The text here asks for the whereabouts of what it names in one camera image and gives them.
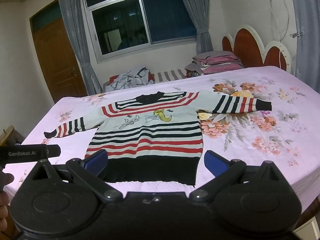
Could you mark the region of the person's left hand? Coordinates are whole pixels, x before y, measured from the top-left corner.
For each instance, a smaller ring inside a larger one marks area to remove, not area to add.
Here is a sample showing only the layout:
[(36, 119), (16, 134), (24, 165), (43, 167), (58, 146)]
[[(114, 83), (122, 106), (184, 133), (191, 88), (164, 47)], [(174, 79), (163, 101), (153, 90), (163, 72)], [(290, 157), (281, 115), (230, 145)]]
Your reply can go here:
[(4, 173), (1, 171), (1, 197), (0, 197), (0, 205), (1, 205), (1, 231), (7, 229), (7, 216), (8, 216), (8, 208), (9, 197), (8, 194), (3, 190), (5, 185), (8, 185), (14, 181), (14, 176), (10, 173)]

